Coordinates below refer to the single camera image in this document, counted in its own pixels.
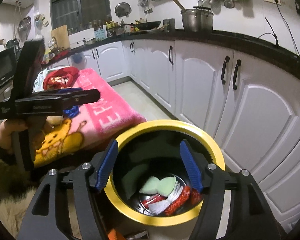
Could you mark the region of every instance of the blue gripper pad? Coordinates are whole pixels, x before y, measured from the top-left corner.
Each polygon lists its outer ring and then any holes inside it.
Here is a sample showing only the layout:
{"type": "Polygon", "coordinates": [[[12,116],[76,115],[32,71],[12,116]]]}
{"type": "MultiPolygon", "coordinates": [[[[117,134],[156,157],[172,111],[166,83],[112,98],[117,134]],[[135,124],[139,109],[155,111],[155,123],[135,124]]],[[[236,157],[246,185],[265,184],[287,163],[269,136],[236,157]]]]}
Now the blue gripper pad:
{"type": "Polygon", "coordinates": [[[196,164],[194,158],[192,157],[191,151],[188,148],[185,141],[180,143],[180,155],[183,161],[183,164],[188,173],[188,177],[191,182],[191,186],[196,189],[198,192],[202,192],[203,186],[201,182],[201,172],[196,164]]]}
{"type": "Polygon", "coordinates": [[[97,183],[95,187],[99,192],[105,188],[108,182],[118,153],[118,142],[114,140],[108,152],[106,153],[106,157],[104,158],[103,163],[101,164],[101,167],[98,171],[97,183]]]}

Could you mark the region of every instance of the black countertop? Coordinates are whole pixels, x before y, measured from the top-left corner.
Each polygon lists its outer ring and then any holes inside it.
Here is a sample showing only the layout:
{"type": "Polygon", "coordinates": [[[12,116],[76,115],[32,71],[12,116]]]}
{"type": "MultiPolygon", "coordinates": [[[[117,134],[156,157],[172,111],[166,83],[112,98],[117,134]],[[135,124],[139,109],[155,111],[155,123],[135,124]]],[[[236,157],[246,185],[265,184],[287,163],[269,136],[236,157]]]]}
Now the black countertop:
{"type": "Polygon", "coordinates": [[[185,32],[184,30],[176,30],[174,32],[159,31],[150,33],[126,33],[120,36],[105,39],[103,41],[97,41],[96,43],[91,45],[83,45],[72,49],[70,50],[70,53],[67,55],[67,57],[112,42],[141,39],[196,41],[234,49],[276,65],[300,80],[300,57],[298,55],[282,47],[276,48],[274,44],[262,39],[258,39],[241,33],[231,33],[224,31],[213,31],[212,33],[194,33],[185,32]]]}

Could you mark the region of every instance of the metal bolt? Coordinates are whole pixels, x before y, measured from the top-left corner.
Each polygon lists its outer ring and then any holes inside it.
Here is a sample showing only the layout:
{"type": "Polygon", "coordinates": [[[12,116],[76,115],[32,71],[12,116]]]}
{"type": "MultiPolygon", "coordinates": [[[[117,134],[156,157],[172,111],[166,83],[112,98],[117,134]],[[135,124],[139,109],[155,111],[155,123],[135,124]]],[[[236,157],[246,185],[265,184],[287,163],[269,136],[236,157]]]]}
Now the metal bolt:
{"type": "Polygon", "coordinates": [[[81,166],[84,170],[87,170],[87,169],[89,169],[90,167],[91,167],[91,164],[90,163],[84,163],[84,164],[82,164],[82,166],[81,166]]]}
{"type": "Polygon", "coordinates": [[[243,176],[249,176],[250,175],[250,172],[247,171],[247,170],[242,170],[241,173],[242,173],[243,176]]]}
{"type": "Polygon", "coordinates": [[[215,165],[214,163],[209,163],[208,164],[208,169],[209,170],[215,170],[217,168],[217,165],[215,165]]]}
{"type": "Polygon", "coordinates": [[[56,173],[57,173],[57,170],[55,170],[55,169],[52,169],[52,170],[49,171],[49,175],[50,175],[50,176],[53,176],[53,175],[55,175],[56,173]]]}

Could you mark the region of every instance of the black frying pan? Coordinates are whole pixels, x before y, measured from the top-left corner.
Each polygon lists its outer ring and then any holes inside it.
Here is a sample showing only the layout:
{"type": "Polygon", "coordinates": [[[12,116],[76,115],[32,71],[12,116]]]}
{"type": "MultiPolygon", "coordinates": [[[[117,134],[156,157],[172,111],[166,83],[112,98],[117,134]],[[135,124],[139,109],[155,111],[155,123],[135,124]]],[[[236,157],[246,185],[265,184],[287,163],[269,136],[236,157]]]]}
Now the black frying pan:
{"type": "Polygon", "coordinates": [[[161,24],[161,21],[139,23],[139,24],[132,24],[132,25],[137,27],[141,31],[146,31],[146,30],[152,30],[154,28],[158,28],[160,26],[160,24],[161,24]]]}

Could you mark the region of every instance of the red plastic wrapper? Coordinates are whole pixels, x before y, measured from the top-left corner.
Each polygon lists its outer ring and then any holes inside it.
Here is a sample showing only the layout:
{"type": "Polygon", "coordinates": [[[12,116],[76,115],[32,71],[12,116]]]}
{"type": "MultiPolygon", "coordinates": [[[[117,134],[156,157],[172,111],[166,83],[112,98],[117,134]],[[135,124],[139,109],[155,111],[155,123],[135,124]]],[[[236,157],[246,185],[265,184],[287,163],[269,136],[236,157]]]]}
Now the red plastic wrapper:
{"type": "Polygon", "coordinates": [[[158,193],[156,195],[153,195],[151,198],[148,198],[148,199],[142,201],[142,204],[145,206],[146,209],[148,209],[149,208],[149,206],[148,206],[149,204],[157,203],[157,202],[159,202],[161,200],[164,200],[164,199],[166,199],[166,197],[161,196],[158,193]]]}
{"type": "Polygon", "coordinates": [[[164,211],[167,216],[172,215],[177,211],[190,197],[190,187],[185,186],[181,192],[181,195],[173,201],[173,203],[164,211]]]}
{"type": "Polygon", "coordinates": [[[202,200],[201,194],[196,189],[192,189],[190,195],[191,204],[197,205],[201,200],[202,200]]]}

